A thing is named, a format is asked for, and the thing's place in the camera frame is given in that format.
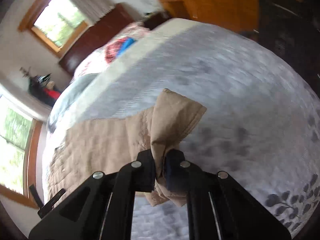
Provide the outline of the red patterned cloth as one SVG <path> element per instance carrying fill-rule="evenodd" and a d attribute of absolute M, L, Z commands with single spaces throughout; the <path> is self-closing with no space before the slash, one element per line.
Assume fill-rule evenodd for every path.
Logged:
<path fill-rule="evenodd" d="M 116 59 L 116 54 L 126 39 L 127 37 L 118 38 L 108 42 L 108 44 L 105 46 L 105 60 L 108 64 L 111 64 Z"/>

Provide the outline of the grey blue pillow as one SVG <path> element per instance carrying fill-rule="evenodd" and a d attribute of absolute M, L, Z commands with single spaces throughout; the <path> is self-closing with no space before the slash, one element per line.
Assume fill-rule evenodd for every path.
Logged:
<path fill-rule="evenodd" d="M 54 133 L 57 123 L 99 73 L 87 74 L 73 81 L 59 96 L 47 120 L 47 131 Z"/>

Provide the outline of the orange wooden cabinet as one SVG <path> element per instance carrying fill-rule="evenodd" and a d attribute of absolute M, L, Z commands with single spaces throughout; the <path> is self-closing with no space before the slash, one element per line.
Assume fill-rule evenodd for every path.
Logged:
<path fill-rule="evenodd" d="M 175 18 L 210 23 L 234 32 L 258 28 L 258 0 L 159 0 L 159 2 Z"/>

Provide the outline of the blue folded cloth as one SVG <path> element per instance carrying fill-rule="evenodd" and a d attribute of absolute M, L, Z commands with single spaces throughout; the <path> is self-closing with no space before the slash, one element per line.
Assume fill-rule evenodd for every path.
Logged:
<path fill-rule="evenodd" d="M 135 39 L 128 37 L 123 44 L 120 46 L 120 49 L 118 50 L 116 57 L 120 57 L 121 54 L 124 53 L 125 50 L 127 50 L 130 46 L 132 46 L 136 42 Z"/>

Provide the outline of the dark wooden headboard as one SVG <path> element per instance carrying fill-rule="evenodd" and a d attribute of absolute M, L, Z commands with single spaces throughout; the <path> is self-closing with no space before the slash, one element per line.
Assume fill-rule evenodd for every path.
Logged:
<path fill-rule="evenodd" d="M 70 46 L 59 61 L 60 67 L 70 76 L 78 65 L 94 50 L 107 44 L 128 24 L 133 18 L 124 7 L 124 3 L 117 3 L 114 9 L 102 17 L 95 25 L 89 27 Z"/>

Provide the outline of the wooden framed side window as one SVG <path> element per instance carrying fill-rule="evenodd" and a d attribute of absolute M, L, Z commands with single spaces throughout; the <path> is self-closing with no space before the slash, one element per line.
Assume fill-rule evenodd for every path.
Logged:
<path fill-rule="evenodd" d="M 36 186 L 36 158 L 43 122 L 23 113 L 1 93 L 1 194 L 37 208 L 29 192 Z"/>

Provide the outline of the wooden framed far window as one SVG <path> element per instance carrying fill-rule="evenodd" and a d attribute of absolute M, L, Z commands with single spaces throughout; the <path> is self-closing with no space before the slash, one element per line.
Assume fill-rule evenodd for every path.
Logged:
<path fill-rule="evenodd" d="M 89 22 L 71 0 L 36 0 L 22 18 L 18 31 L 28 31 L 61 58 L 86 31 Z"/>

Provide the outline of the pink floral bed sheet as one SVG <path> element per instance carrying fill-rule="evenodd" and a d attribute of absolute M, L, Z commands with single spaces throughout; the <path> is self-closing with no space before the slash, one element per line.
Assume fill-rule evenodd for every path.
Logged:
<path fill-rule="evenodd" d="M 78 78 L 88 75 L 101 73 L 124 51 L 124 44 L 131 46 L 136 41 L 151 32 L 149 28 L 144 27 L 142 22 L 133 22 L 123 28 L 107 44 L 94 50 L 76 67 L 71 83 Z"/>

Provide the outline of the beige quilted jacket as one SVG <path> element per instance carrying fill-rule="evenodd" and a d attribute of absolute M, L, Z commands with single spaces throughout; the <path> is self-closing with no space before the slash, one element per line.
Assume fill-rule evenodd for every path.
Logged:
<path fill-rule="evenodd" d="M 139 152 L 151 150 L 155 161 L 155 189 L 146 193 L 151 206 L 172 201 L 186 203 L 183 193 L 169 191 L 164 178 L 164 159 L 200 122 L 206 107 L 185 96 L 164 89 L 154 106 L 135 115 L 86 120 L 66 134 L 65 144 L 55 150 L 48 174 L 48 196 L 61 188 L 70 195 L 95 171 L 118 172 L 136 160 Z"/>

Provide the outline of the grey floral quilted bedspread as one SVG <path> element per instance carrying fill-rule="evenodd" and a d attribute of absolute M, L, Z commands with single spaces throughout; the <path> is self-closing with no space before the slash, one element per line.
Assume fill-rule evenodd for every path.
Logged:
<path fill-rule="evenodd" d="M 99 75 L 48 132 L 44 198 L 55 150 L 86 120 L 135 115 L 168 89 L 206 107 L 179 144 L 206 172 L 228 172 L 296 237 L 319 217 L 319 98 L 285 61 L 216 25 L 174 19 L 136 41 Z M 172 201 L 139 193 L 134 239 L 185 239 L 187 219 Z"/>

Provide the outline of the dark wooden nightstand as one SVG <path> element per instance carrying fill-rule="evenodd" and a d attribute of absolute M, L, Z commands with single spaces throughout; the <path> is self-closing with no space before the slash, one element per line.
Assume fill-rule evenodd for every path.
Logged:
<path fill-rule="evenodd" d="M 172 16 L 168 12 L 154 12 L 147 15 L 143 20 L 143 26 L 150 30 L 157 28 L 159 25 L 170 20 Z"/>

